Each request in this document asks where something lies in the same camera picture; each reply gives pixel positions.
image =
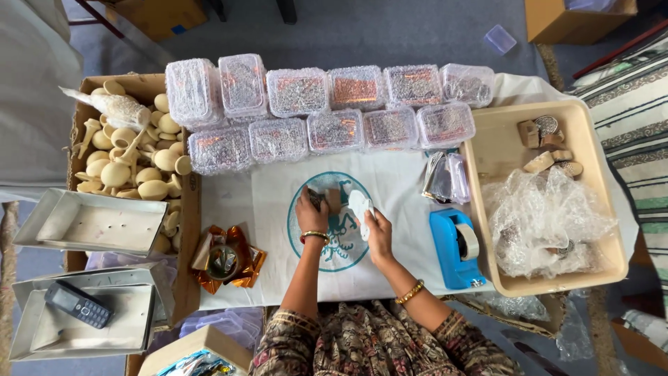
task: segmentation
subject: jewelry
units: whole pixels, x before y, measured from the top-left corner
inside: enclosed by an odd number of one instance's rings
[[[395,303],[397,304],[404,304],[408,300],[411,300],[422,288],[424,287],[424,281],[423,280],[418,280],[417,285],[413,287],[413,290],[410,290],[406,295],[402,296],[401,298],[396,298],[394,300]]]
[[[330,242],[329,236],[320,231],[306,231],[305,233],[301,234],[301,236],[299,237],[299,241],[301,241],[302,244],[306,244],[307,236],[317,236],[318,238],[323,238],[325,240],[325,246]]]

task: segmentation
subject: woman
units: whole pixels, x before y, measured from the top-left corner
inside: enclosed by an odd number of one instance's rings
[[[371,261],[402,304],[317,304],[320,251],[328,240],[306,186],[296,212],[304,252],[281,308],[267,325],[250,374],[521,375],[519,366],[459,312],[438,300],[392,256],[392,224],[365,214]]]

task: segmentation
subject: beige plastic tray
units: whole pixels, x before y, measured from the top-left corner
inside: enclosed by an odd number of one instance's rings
[[[607,166],[597,153],[599,141],[584,104],[577,100],[563,100],[473,111],[476,136],[467,140],[460,152],[467,160],[466,168],[471,186],[471,220],[474,231],[481,240],[478,265],[483,275],[494,283],[494,287],[508,297],[546,294],[617,282],[622,280],[629,270],[617,227],[611,236],[605,236],[597,242],[609,264],[602,272],[561,274],[554,279],[527,279],[506,276],[497,267],[488,214],[482,203],[480,187],[486,183],[505,181],[513,170],[522,168],[538,155],[536,150],[522,146],[517,123],[543,115],[557,119],[559,128],[566,137],[566,146],[572,151],[574,160],[584,167],[582,175],[577,179],[596,192],[607,214],[616,217],[603,176],[603,169]]]

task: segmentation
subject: floral print dress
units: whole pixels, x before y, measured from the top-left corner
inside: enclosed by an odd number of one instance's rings
[[[394,302],[319,305],[316,322],[278,310],[250,369],[253,376],[522,375],[459,312],[430,332]]]

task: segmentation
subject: sleeve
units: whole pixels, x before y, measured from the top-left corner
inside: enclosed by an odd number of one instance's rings
[[[291,310],[279,309],[255,351],[250,376],[310,375],[319,325]]]
[[[517,362],[456,310],[434,331],[434,336],[450,360],[467,376],[524,374]]]

